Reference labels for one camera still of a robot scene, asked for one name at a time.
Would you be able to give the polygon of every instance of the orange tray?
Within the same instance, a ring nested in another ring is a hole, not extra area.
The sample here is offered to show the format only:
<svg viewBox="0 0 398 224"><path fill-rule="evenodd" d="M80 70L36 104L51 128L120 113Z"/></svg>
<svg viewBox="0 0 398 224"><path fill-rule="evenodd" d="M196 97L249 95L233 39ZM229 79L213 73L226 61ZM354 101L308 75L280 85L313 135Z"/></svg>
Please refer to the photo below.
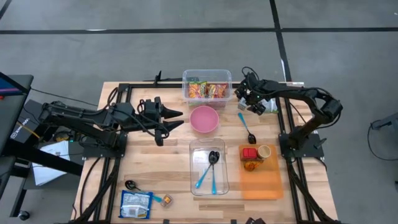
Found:
<svg viewBox="0 0 398 224"><path fill-rule="evenodd" d="M246 147L258 149L260 146L257 144L241 145L239 146L239 154ZM274 145L268 146L271 148L271 156L259 167L250 172L244 169L244 162L241 162L239 166L243 199L276 200L284 196L277 151Z"/></svg>

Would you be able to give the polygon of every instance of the wooden tabletop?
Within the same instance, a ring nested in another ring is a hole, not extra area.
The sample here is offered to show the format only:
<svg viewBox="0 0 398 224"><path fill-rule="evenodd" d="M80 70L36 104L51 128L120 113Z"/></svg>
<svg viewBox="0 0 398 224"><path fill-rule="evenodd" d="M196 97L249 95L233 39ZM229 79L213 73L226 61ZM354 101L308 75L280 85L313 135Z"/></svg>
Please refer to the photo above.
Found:
<svg viewBox="0 0 398 224"><path fill-rule="evenodd" d="M118 85L118 82L104 83L99 108L106 104L106 99L111 90ZM164 140L162 147L156 146L154 138L146 133L141 131L129 133L126 154L121 159L111 223L137 222L137 220L131 218L118 218L121 191L126 190L124 186L126 180L134 180L142 190L153 191L160 197L170 194L174 199L169 208L163 208L159 203L153 203L150 220L139 220L140 223L162 223L163 219L169 219L171 223L230 223L231 219L237 219L238 223L244 223L249 217L262 218L266 223L294 223L295 216L286 163L280 155L277 140L280 129L276 114L258 116L249 111L240 111L237 108L238 100L234 97L227 104L225 110L220 112L218 129L211 134L198 134L190 127L189 109L182 99L180 88L133 89L131 103L135 107L140 99L153 100L155 96L160 96L167 108L182 111L182 116L170 120L182 119L184 124L170 132L169 138ZM281 100L281 102L285 126L289 131L284 100ZM311 112L304 102L295 100L291 102L305 119L311 118ZM295 124L302 124L303 121L297 112L292 111ZM258 144L274 144L277 147L284 188L284 197L280 200L242 199L239 186L238 147L240 144L247 144L248 133L237 116L238 112L243 112L249 129L256 136ZM229 192L225 195L198 197L190 191L189 144L192 140L208 137L221 138L226 144ZM81 187L88 169L94 161L95 158L91 158L84 164L75 200L75 207L78 211ZM83 197L83 210L98 192L103 162L104 159L101 159L97 163L88 178ZM303 163L310 193L326 214L337 219L325 168L312 158L303 159ZM113 161L110 163L109 172L112 166ZM303 219L306 219L303 198L301 193L298 194ZM100 219L105 218L107 204L108 193L104 196Z"/></svg>

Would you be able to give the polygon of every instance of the clear plastic tray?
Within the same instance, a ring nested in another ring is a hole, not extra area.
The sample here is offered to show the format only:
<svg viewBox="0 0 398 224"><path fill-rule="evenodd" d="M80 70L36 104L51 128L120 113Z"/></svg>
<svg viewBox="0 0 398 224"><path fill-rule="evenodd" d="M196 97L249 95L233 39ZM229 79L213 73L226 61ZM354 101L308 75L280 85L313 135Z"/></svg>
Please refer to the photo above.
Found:
<svg viewBox="0 0 398 224"><path fill-rule="evenodd" d="M227 83L224 98L189 98L189 82L207 82L209 84ZM211 106L214 109L224 108L232 99L231 72L223 69L186 70L182 74L182 95L189 106Z"/></svg>
<svg viewBox="0 0 398 224"><path fill-rule="evenodd" d="M196 196L212 195L213 169L209 168L200 188L196 184L209 167L209 153L218 151L220 158L214 165L216 195L223 195L229 191L228 175L225 161L225 143L222 139L199 139L189 145L191 168L191 192Z"/></svg>

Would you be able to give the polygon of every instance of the chip bag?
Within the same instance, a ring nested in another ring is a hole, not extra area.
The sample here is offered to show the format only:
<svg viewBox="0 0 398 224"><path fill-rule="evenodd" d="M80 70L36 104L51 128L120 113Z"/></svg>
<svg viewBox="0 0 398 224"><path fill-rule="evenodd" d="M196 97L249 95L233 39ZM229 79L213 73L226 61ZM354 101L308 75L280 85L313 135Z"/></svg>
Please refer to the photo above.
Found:
<svg viewBox="0 0 398 224"><path fill-rule="evenodd" d="M225 84L217 84L215 98L224 98L226 87L227 87L226 83Z"/></svg>
<svg viewBox="0 0 398 224"><path fill-rule="evenodd" d="M122 191L119 218L149 219L153 192Z"/></svg>
<svg viewBox="0 0 398 224"><path fill-rule="evenodd" d="M207 98L215 98L216 97L216 84L207 84Z"/></svg>
<svg viewBox="0 0 398 224"><path fill-rule="evenodd" d="M206 98L207 82L190 82L189 98Z"/></svg>

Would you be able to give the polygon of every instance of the concrete floor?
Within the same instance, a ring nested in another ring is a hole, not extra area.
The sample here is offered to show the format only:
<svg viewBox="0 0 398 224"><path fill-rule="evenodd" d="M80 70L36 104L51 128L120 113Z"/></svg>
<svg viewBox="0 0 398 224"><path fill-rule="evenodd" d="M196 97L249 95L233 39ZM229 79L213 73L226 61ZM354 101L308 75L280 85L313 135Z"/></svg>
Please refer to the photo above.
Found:
<svg viewBox="0 0 398 224"><path fill-rule="evenodd" d="M277 0L277 8L285 28L398 27L395 0ZM0 20L0 30L273 25L266 0L12 0ZM376 159L366 142L371 121L398 112L397 39L398 32L284 33L293 80L329 90L345 107L340 122L319 131L328 138L328 176L345 223L398 220L398 162ZM274 33L0 35L0 49L2 72L33 74L34 88L93 103L103 82L148 80L159 70L177 78L189 68L225 68L240 81L249 65L262 78L284 80ZM30 98L56 99L35 92ZM372 132L376 153L398 157L395 135L389 128ZM12 178L0 200L1 223L22 223L8 217L20 181ZM69 185L28 191L22 208L32 217L24 223L67 222L78 182Z"/></svg>

